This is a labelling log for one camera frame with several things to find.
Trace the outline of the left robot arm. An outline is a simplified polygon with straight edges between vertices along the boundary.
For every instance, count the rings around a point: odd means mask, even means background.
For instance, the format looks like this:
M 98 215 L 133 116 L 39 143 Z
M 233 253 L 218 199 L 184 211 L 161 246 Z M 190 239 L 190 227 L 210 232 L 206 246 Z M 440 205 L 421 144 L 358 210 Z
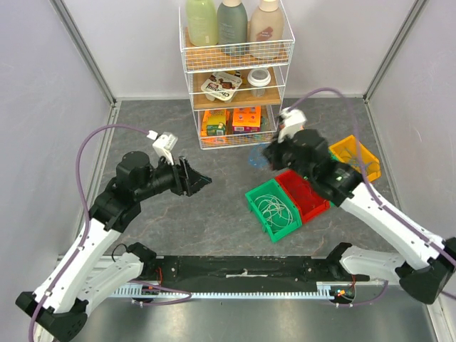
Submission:
M 106 249 L 141 212 L 140 203 L 166 191 L 188 197 L 211 183 L 188 160 L 170 164 L 164 157 L 153 167 L 140 151 L 125 154 L 116 175 L 96 197 L 89 220 L 52 274 L 35 291 L 24 291 L 16 305 L 57 341 L 71 341 L 93 310 L 124 283 L 148 280 L 156 272 L 156 253 L 136 242 L 107 269 L 88 276 Z

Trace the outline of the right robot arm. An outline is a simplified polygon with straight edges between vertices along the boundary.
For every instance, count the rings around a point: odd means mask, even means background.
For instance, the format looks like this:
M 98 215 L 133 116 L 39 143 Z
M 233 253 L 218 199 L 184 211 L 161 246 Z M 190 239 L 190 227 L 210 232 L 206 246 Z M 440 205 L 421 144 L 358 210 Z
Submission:
M 317 130 L 277 132 L 263 154 L 273 170 L 294 171 L 320 197 L 382 236 L 403 258 L 393 268 L 402 289 L 421 303 L 435 302 L 455 273 L 454 238 L 444 239 L 421 227 L 384 199 L 359 171 L 333 159 Z

